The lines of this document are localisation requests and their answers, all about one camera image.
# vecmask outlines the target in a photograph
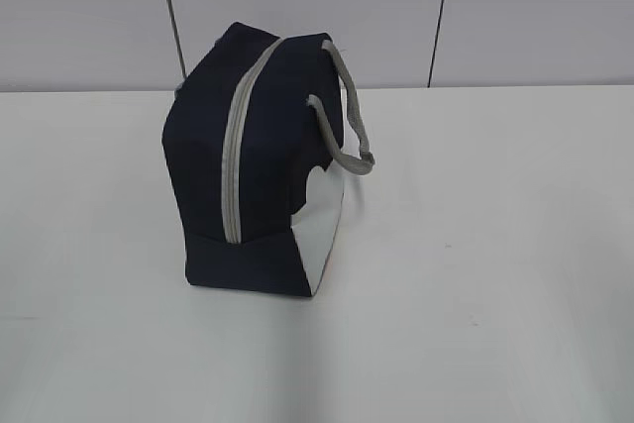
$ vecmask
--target gray zipper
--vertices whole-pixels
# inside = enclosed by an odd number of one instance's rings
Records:
[[[225,142],[222,148],[221,182],[222,223],[225,229],[225,239],[228,243],[238,244],[242,241],[240,226],[240,149],[251,92],[266,62],[282,42],[283,39],[278,39],[263,51],[258,61],[238,82],[231,100],[227,129],[225,130]]]

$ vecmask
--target gray handle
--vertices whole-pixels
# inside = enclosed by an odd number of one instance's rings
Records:
[[[322,137],[324,138],[324,142],[326,143],[326,149],[328,149],[328,152],[333,159],[350,173],[354,173],[356,175],[366,175],[371,172],[374,166],[374,156],[370,152],[370,141],[368,140],[368,134],[366,133],[366,128],[364,127],[364,121],[361,119],[357,88],[355,88],[355,83],[350,76],[350,72],[346,68],[344,60],[341,58],[341,55],[335,45],[329,40],[324,40],[321,48],[330,54],[333,59],[333,63],[337,68],[337,72],[346,86],[346,96],[348,98],[346,116],[348,118],[348,123],[359,138],[360,159],[350,156],[349,154],[345,154],[341,151],[341,149],[339,149],[339,145],[337,144],[333,130],[328,122],[328,116],[326,116],[324,104],[321,102],[321,99],[314,94],[311,94],[308,96],[306,103],[308,106],[312,107],[317,114],[319,129]]]

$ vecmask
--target strap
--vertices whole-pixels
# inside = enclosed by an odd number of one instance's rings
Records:
[[[337,144],[335,134],[328,122],[328,116],[324,110],[324,104],[318,96],[315,96],[314,94],[309,95],[306,100],[306,104],[312,107],[317,114],[319,129],[324,138],[324,142],[326,143],[326,149],[328,149],[328,152],[333,159],[350,173],[356,175],[366,175],[371,172],[374,166],[374,156],[370,152],[370,141],[368,140],[368,134],[366,133],[366,128],[364,127],[364,121],[361,119],[357,88],[355,88],[355,83],[350,76],[350,72],[346,68],[344,60],[341,58],[341,55],[335,45],[330,40],[324,40],[321,48],[330,54],[333,59],[333,63],[337,68],[337,72],[346,86],[346,96],[348,99],[346,116],[348,118],[348,123],[351,128],[353,128],[353,131],[355,131],[357,138],[359,138],[359,154],[361,158],[359,159],[345,154],[341,151],[341,149],[339,149],[339,144]]]

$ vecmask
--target navy blue bag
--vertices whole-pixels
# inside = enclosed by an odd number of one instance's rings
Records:
[[[342,153],[339,87],[361,158]],[[343,169],[374,164],[352,79],[327,34],[233,24],[176,91],[162,145],[194,285],[314,295]]]

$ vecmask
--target lunch bag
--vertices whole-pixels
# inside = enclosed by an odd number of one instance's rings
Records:
[[[340,76],[360,158],[341,151]],[[233,24],[177,89],[162,146],[189,283],[314,295],[344,169],[374,165],[353,80],[327,34],[281,39]]]

